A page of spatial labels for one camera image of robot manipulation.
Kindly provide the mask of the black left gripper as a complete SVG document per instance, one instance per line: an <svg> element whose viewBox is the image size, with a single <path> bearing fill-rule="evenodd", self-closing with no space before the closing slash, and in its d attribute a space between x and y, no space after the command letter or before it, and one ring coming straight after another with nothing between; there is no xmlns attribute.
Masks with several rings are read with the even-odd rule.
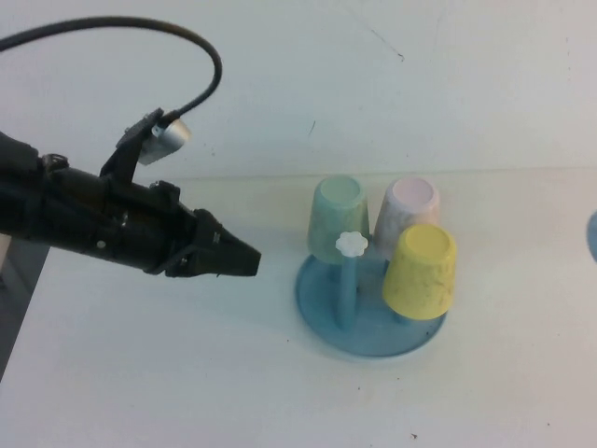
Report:
<svg viewBox="0 0 597 448"><path fill-rule="evenodd" d="M100 227L100 259L171 278L257 275L261 253L207 210L194 214L182 205L180 188L114 179L105 179L103 187L101 211L108 222Z"/></svg>

